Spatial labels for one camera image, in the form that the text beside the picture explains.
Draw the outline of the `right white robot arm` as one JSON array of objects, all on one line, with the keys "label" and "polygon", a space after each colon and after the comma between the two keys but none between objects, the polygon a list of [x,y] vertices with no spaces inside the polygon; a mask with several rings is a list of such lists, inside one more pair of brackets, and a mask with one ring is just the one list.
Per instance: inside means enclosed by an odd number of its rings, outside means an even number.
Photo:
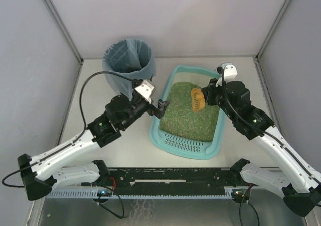
[{"label": "right white robot arm", "polygon": [[213,78],[201,89],[205,103],[217,105],[234,128],[256,142],[282,171],[276,174],[260,169],[242,158],[230,168],[234,178],[278,195],[292,212],[306,217],[320,203],[320,172],[293,149],[263,110],[251,104],[250,91],[242,82],[232,81],[222,86],[217,86],[217,82]]}]

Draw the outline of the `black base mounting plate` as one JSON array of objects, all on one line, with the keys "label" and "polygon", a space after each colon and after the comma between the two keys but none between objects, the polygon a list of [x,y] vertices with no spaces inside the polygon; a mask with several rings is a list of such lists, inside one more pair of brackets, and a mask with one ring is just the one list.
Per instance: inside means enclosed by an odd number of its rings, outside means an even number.
[{"label": "black base mounting plate", "polygon": [[228,168],[109,168],[95,186],[118,188],[150,188],[161,190],[200,190],[210,188],[247,187],[240,176]]}]

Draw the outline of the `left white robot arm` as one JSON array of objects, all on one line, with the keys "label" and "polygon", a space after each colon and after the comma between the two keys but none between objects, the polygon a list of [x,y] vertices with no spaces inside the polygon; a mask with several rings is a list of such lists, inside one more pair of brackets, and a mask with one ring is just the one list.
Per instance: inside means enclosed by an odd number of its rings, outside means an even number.
[{"label": "left white robot arm", "polygon": [[68,167],[67,164],[90,151],[102,148],[121,137],[144,113],[162,118],[168,101],[153,105],[154,86],[147,80],[133,82],[132,98],[115,96],[105,111],[94,121],[85,124],[84,131],[70,140],[36,156],[22,154],[17,158],[23,188],[29,201],[47,196],[57,186],[94,183],[108,175],[102,160],[85,166]]}]

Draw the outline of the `orange litter scoop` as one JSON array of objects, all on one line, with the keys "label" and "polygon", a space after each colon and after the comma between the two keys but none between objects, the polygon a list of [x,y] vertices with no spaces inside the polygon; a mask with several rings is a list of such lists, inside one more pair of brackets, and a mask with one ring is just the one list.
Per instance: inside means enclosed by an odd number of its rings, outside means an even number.
[{"label": "orange litter scoop", "polygon": [[191,90],[192,110],[193,112],[199,112],[205,108],[202,104],[203,93],[200,88],[193,88]]}]

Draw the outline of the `blue plastic bin liner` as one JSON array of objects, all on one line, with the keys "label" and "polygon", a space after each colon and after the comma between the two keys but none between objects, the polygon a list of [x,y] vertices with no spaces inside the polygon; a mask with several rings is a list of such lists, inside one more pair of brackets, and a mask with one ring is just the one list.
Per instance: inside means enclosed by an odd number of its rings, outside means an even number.
[{"label": "blue plastic bin liner", "polygon": [[129,79],[149,80],[156,76],[154,53],[148,43],[139,39],[111,45],[104,53],[102,68]]}]

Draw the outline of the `green cat litter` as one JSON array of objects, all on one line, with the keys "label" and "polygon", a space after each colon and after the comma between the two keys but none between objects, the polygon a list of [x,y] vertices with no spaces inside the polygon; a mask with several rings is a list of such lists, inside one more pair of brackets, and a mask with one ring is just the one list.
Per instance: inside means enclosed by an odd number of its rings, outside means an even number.
[{"label": "green cat litter", "polygon": [[190,140],[210,142],[213,140],[218,121],[218,106],[208,106],[193,112],[191,90],[199,88],[189,82],[178,82],[171,87],[167,101],[170,102],[160,120],[160,129]]}]

